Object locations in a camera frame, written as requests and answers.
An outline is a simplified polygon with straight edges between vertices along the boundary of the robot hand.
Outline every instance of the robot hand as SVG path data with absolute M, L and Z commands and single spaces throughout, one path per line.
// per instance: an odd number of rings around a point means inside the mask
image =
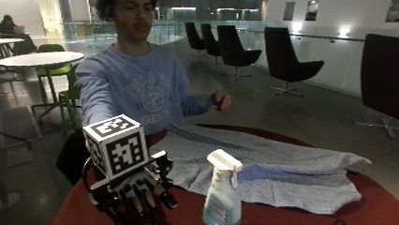
M 123 181 L 101 181 L 91 187 L 91 200 L 99 210 L 112 208 L 120 224 L 164 224 L 160 202 L 173 209 L 177 202 L 168 192 L 173 186 L 167 175 L 173 162 L 167 153 L 153 155 L 155 161 L 139 168 Z

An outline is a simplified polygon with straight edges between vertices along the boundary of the fiducial marker cube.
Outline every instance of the fiducial marker cube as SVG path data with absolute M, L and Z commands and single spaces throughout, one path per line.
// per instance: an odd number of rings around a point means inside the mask
M 149 162 L 144 128 L 124 114 L 84 127 L 92 162 L 109 180 Z

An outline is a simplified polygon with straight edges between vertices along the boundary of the black and white pattern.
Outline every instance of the black and white pattern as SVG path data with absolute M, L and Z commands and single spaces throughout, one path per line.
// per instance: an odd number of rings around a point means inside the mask
M 135 124 L 124 117 L 116 117 L 104 124 L 92 127 L 92 130 L 101 138 L 108 137 L 111 134 L 123 131 L 124 129 L 135 127 Z
M 101 148 L 96 140 L 93 140 L 89 136 L 87 138 L 89 144 L 89 153 L 91 153 L 91 160 L 92 163 L 96 165 L 99 170 L 107 175 L 107 166 L 105 166 L 105 158 L 101 152 Z
M 147 162 L 148 151 L 141 143 L 141 133 L 136 132 L 123 139 L 107 144 L 111 177 L 135 169 Z

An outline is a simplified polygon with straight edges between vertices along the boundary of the white spray trigger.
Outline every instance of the white spray trigger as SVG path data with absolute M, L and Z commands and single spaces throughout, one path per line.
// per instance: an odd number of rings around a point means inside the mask
M 237 172 L 242 170 L 242 163 L 222 149 L 214 150 L 208 157 L 217 171 L 229 171 L 233 173 L 232 184 L 237 187 Z

